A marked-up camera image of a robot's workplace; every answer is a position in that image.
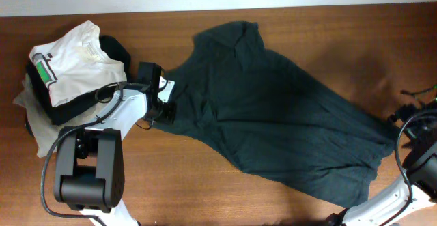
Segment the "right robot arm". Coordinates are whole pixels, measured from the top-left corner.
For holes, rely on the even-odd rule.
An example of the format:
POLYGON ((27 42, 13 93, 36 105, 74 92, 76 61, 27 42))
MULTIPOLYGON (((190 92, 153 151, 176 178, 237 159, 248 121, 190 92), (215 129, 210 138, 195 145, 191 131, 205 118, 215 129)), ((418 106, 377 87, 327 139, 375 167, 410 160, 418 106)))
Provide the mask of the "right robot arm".
POLYGON ((436 205, 436 101, 414 110, 402 121, 398 137, 405 134, 412 150, 401 160, 397 140, 395 160, 400 176, 365 203, 331 214, 323 225, 394 225, 417 210, 436 205))

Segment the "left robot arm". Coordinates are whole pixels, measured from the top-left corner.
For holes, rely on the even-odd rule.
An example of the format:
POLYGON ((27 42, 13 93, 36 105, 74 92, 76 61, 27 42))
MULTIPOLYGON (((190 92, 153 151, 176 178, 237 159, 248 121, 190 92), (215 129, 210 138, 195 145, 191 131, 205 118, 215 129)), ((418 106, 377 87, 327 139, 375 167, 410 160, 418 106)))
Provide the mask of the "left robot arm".
POLYGON ((90 122, 62 130, 53 144, 53 194, 74 210, 72 218, 86 218, 94 225, 139 224, 122 200, 122 141, 140 119, 172 122, 174 87, 174 81, 161 76, 150 83, 114 83, 112 98, 90 122))

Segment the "dark green t-shirt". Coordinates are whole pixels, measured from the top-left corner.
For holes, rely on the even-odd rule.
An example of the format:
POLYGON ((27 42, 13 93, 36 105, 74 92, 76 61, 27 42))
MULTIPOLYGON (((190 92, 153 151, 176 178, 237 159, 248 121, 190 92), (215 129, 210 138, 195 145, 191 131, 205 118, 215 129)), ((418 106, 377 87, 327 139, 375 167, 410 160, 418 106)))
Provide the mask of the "dark green t-shirt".
POLYGON ((256 23, 219 25, 193 38, 170 70, 172 124, 243 173, 350 208, 365 202, 398 129, 354 106, 287 57, 267 49, 256 23))

